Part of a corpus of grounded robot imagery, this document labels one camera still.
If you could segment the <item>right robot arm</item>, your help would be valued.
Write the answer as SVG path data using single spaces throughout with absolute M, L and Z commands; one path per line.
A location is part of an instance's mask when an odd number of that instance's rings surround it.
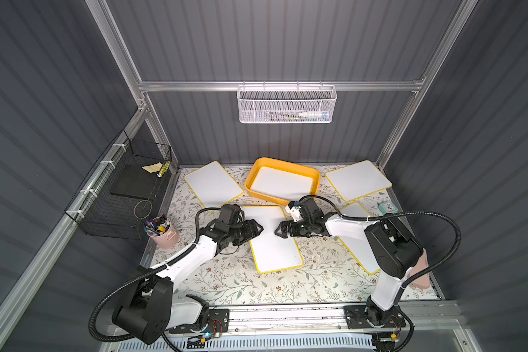
M 413 267 L 424 249 L 396 215 L 390 218 L 332 215 L 326 220 L 282 221 L 274 230 L 280 238 L 313 236 L 356 240 L 360 254 L 381 270 L 362 317 L 372 327 L 383 327 L 400 315 L 398 302 Z

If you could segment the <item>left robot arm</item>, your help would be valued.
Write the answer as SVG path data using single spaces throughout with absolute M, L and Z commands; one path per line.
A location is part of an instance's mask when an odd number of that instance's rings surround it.
M 151 277 L 123 288 L 111 322 L 146 344 L 179 326 L 204 330 L 209 321 L 208 303 L 192 295 L 175 299 L 177 286 L 224 248 L 240 246 L 262 231 L 263 226 L 253 219 L 234 225 L 211 221 L 198 230 L 198 242 L 155 267 Z

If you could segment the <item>right whiteboard under arm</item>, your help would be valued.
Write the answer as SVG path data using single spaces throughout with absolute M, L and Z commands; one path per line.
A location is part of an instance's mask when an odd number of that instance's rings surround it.
M 368 217 L 370 213 L 359 203 L 353 202 L 341 209 L 342 213 L 347 216 Z M 369 275 L 377 274 L 380 270 L 374 254 L 369 246 L 365 235 L 361 239 L 348 237 L 339 237 L 346 248 L 352 254 L 354 259 Z

